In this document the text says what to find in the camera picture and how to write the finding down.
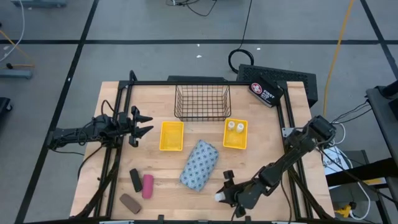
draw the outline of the white cable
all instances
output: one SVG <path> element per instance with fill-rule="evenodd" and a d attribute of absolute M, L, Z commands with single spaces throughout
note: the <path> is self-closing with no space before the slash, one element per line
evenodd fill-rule
<path fill-rule="evenodd" d="M 343 124 L 339 122 L 333 122 L 332 124 L 339 124 L 341 128 L 343 128 L 343 138 L 339 142 L 335 142 L 335 139 L 333 139 L 332 146 L 334 146 L 335 144 L 341 144 L 344 141 L 344 139 L 346 138 L 346 128 L 344 127 Z"/>
<path fill-rule="evenodd" d="M 4 55 L 4 57 L 2 59 L 0 59 L 0 62 L 2 62 L 4 59 L 6 59 L 8 57 L 9 54 L 11 54 L 11 52 L 15 49 L 15 47 L 17 47 L 17 45 L 19 44 L 19 42 L 22 40 L 22 38 L 24 37 L 24 32 L 25 32 L 25 12 L 24 12 L 24 5 L 22 5 L 22 1 L 19 0 L 19 4 L 21 4 L 21 11 L 22 11 L 22 32 L 21 32 L 21 37 L 19 38 L 18 42 L 14 45 L 14 47 Z"/>
<path fill-rule="evenodd" d="M 348 156 L 347 156 L 345 153 L 343 153 L 343 151 L 340 150 L 339 148 L 337 148 L 337 147 L 334 147 L 334 148 L 337 149 L 337 150 L 339 150 L 340 154 L 343 155 L 345 158 L 347 158 L 347 161 L 348 161 L 348 163 L 349 163 L 349 166 L 350 166 L 351 169 L 352 169 L 352 168 L 353 168 L 353 163 L 350 161 L 350 159 L 348 158 Z M 371 199 L 369 198 L 369 196 L 367 195 L 367 193 L 366 193 L 365 190 L 363 189 L 362 185 L 361 185 L 360 183 L 357 183 L 357 184 L 358 184 L 359 188 L 361 188 L 361 190 L 363 191 L 363 194 L 365 194 L 366 198 L 368 199 L 368 209 L 366 210 L 365 215 L 362 216 L 362 217 L 358 217 L 358 218 L 355 217 L 352 210 L 349 211 L 349 215 L 351 215 L 351 217 L 352 217 L 353 219 L 355 219 L 355 220 L 363 220 L 364 218 L 367 217 L 367 215 L 368 215 L 368 213 L 369 213 L 369 210 L 370 210 L 370 208 L 371 208 Z"/>

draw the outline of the black case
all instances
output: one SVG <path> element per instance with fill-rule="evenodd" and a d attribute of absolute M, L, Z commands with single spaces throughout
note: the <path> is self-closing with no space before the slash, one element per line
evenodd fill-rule
<path fill-rule="evenodd" d="M 270 108 L 278 104 L 281 96 L 284 94 L 276 82 L 265 75 L 254 78 L 253 82 L 249 85 L 249 91 Z"/>
<path fill-rule="evenodd" d="M 312 73 L 241 64 L 236 81 L 252 82 L 260 75 L 265 75 L 274 82 L 303 82 L 310 108 L 318 101 L 317 76 Z"/>

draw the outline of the eraser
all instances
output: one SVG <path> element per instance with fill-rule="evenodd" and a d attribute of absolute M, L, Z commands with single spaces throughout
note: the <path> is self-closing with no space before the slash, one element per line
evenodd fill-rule
<path fill-rule="evenodd" d="M 128 194 L 122 194 L 119 199 L 134 214 L 137 214 L 142 209 L 141 205 Z"/>
<path fill-rule="evenodd" d="M 152 197 L 154 191 L 154 176 L 145 174 L 144 175 L 144 188 L 142 190 L 142 198 L 148 199 Z"/>
<path fill-rule="evenodd" d="M 142 184 L 141 184 L 141 180 L 139 178 L 137 169 L 130 170 L 130 177 L 131 177 L 132 184 L 134 186 L 134 190 L 136 192 L 140 192 L 142 190 Z"/>

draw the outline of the small white cylinder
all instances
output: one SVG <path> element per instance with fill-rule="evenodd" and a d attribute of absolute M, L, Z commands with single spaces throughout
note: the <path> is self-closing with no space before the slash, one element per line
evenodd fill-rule
<path fill-rule="evenodd" d="M 241 133 L 244 129 L 244 125 L 242 123 L 239 123 L 236 127 L 236 132 Z"/>
<path fill-rule="evenodd" d="M 230 121 L 230 122 L 228 123 L 228 130 L 232 131 L 234 128 L 235 128 L 235 122 Z"/>
<path fill-rule="evenodd" d="M 224 194 L 224 192 L 217 193 L 217 194 L 214 196 L 214 198 L 215 198 L 216 202 L 225 200 L 225 194 Z"/>

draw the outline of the yellow tray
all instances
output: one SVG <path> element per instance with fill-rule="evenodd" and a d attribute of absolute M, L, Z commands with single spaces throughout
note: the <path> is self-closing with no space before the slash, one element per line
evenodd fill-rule
<path fill-rule="evenodd" d="M 235 122 L 235 128 L 232 131 L 228 130 L 228 123 L 230 121 Z M 239 123 L 242 123 L 244 125 L 244 129 L 241 133 L 236 132 L 236 126 Z M 223 146 L 234 149 L 246 149 L 247 143 L 248 143 L 248 121 L 227 118 L 225 120 Z"/>
<path fill-rule="evenodd" d="M 184 135 L 184 123 L 181 121 L 163 121 L 160 131 L 161 151 L 181 151 Z"/>

